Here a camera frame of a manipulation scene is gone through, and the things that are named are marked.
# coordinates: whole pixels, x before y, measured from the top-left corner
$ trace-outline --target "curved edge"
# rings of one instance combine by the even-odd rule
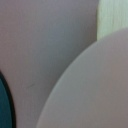
[[[83,52],[81,52],[71,64],[69,64],[69,66],[68,66],[68,67],[66,68],[66,70],[62,73],[62,75],[60,76],[59,80],[56,82],[56,84],[55,84],[53,90],[51,91],[51,93],[50,93],[50,95],[49,95],[49,97],[48,97],[48,99],[47,99],[47,101],[46,101],[46,103],[45,103],[45,105],[44,105],[44,107],[43,107],[43,110],[41,111],[41,114],[40,114],[40,116],[39,116],[39,118],[38,118],[36,128],[40,128],[40,127],[39,127],[39,124],[40,124],[40,122],[41,122],[41,117],[42,117],[42,115],[43,115],[43,112],[45,111],[45,109],[46,109],[46,107],[47,107],[47,104],[49,104],[49,101],[50,101],[50,99],[52,98],[52,95],[54,94],[56,88],[58,87],[59,83],[60,83],[61,80],[63,79],[64,75],[66,75],[66,73],[67,73],[67,71],[70,69],[70,67],[71,67],[74,63],[76,63],[81,57],[83,57],[83,55],[85,54],[85,52],[87,52],[87,51],[89,51],[89,50],[91,51],[91,49],[92,49],[93,47],[95,47],[97,44],[104,42],[106,39],[115,38],[116,35],[120,35],[120,34],[122,35],[124,32],[125,32],[125,33],[126,33],[126,32],[128,33],[128,28],[123,28],[123,29],[121,29],[121,30],[118,30],[118,31],[116,31],[116,32],[114,32],[114,33],[112,33],[112,34],[110,34],[110,35],[107,35],[107,36],[101,38],[101,39],[98,40],[98,41],[95,41],[94,43],[92,43],[92,45],[90,45],[90,46],[87,47]]]
[[[16,128],[16,113],[15,113],[13,98],[12,98],[8,83],[5,80],[5,77],[4,77],[4,75],[2,74],[1,71],[0,71],[0,78],[1,78],[1,81],[3,82],[4,88],[6,90],[8,100],[9,100],[9,104],[10,104],[10,108],[11,108],[12,128]]]

